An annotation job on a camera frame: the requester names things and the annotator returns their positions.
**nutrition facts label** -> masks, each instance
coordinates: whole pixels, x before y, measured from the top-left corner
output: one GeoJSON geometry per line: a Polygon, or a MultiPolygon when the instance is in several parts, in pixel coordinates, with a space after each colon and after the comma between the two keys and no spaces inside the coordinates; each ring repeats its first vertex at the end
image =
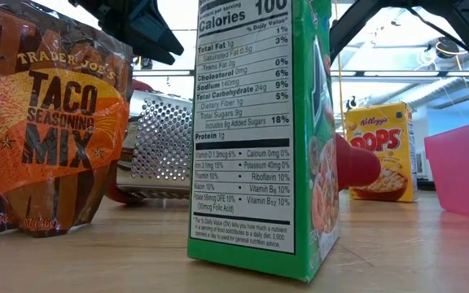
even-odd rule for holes
{"type": "Polygon", "coordinates": [[[290,2],[200,1],[192,238],[295,253],[290,2]]]}

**metal grater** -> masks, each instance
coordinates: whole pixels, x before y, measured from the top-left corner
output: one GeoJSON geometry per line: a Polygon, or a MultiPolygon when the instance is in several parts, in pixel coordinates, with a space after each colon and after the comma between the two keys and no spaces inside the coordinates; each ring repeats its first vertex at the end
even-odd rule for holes
{"type": "Polygon", "coordinates": [[[116,187],[140,199],[189,199],[191,100],[134,91],[116,187]]]}

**orange packet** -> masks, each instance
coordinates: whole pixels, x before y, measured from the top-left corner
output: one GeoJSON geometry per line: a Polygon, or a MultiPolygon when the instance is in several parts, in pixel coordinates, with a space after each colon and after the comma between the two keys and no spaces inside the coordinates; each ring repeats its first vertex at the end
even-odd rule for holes
{"type": "Polygon", "coordinates": [[[132,54],[35,2],[0,0],[0,232],[91,222],[121,153],[132,54]]]}

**wooden surface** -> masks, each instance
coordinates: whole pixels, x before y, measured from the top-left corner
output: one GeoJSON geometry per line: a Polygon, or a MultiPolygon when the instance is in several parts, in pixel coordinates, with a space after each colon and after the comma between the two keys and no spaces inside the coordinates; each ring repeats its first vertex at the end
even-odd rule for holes
{"type": "Polygon", "coordinates": [[[68,235],[0,234],[0,292],[469,293],[469,218],[421,194],[342,201],[343,235],[309,285],[187,259],[185,203],[105,199],[93,224],[68,235]]]}

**pink bin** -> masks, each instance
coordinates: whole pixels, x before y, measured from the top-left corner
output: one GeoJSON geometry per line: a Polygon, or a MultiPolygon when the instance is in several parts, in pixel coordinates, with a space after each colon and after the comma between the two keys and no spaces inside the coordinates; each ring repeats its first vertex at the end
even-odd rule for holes
{"type": "Polygon", "coordinates": [[[443,209],[469,216],[469,125],[424,139],[443,209]]]}

